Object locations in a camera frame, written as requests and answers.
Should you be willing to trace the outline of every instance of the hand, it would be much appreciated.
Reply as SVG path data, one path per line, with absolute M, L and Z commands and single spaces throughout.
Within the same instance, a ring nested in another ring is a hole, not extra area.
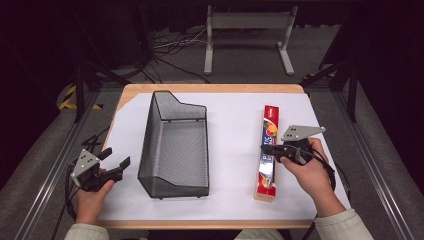
M 76 193 L 78 204 L 76 223 L 97 224 L 97 219 L 103 209 L 104 199 L 114 184 L 113 180 L 109 180 L 98 192 L 78 190 Z
M 318 138 L 309 138 L 308 140 L 312 148 L 319 152 L 324 158 L 323 160 L 328 163 L 321 140 Z M 280 160 L 287 170 L 296 177 L 300 187 L 312 197 L 318 216 L 331 216 L 346 210 L 334 194 L 330 179 L 322 163 L 312 159 L 306 165 L 300 166 L 286 157 L 282 157 Z

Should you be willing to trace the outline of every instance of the metal frame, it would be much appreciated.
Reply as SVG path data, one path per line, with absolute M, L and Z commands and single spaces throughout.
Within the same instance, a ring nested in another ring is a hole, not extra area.
M 281 60 L 288 75 L 293 75 L 294 70 L 287 54 L 287 45 L 296 18 L 297 7 L 292 7 L 291 12 L 213 12 L 208 6 L 207 13 L 207 46 L 205 56 L 205 75 L 212 74 L 213 42 L 212 29 L 235 29 L 235 28 L 272 28 L 284 29 L 284 39 L 277 42 Z

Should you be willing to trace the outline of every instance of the sleeve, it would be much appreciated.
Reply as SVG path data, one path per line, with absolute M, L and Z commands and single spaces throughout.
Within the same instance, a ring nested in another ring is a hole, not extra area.
M 323 240 L 373 239 L 354 209 L 339 214 L 315 219 L 315 226 Z
M 77 223 L 71 226 L 66 234 L 65 240 L 109 240 L 106 228 Z

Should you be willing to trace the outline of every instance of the product packaging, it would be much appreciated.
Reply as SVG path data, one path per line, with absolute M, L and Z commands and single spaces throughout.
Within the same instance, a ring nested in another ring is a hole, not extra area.
M 277 143 L 279 108 L 265 106 L 260 145 L 275 145 Z M 267 155 L 260 150 L 258 174 L 256 179 L 255 199 L 272 202 L 276 194 L 274 156 Z

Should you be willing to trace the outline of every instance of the white table surface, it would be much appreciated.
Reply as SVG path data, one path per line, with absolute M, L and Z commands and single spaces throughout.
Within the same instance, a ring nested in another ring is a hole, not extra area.
M 264 106 L 280 107 L 280 138 L 289 125 L 320 126 L 306 94 L 174 93 L 180 102 L 207 107 L 210 192 L 207 197 L 163 200 L 150 198 L 137 179 L 151 95 L 138 94 L 115 114 L 105 146 L 112 147 L 113 154 L 101 162 L 101 167 L 115 168 L 128 156 L 131 165 L 105 200 L 100 216 L 104 223 L 301 221 L 315 217 L 312 199 L 281 164 L 277 165 L 275 200 L 267 203 L 253 198 Z M 314 137 L 322 140 L 330 165 L 336 169 L 323 134 Z M 337 171 L 335 192 L 342 204 L 350 208 Z

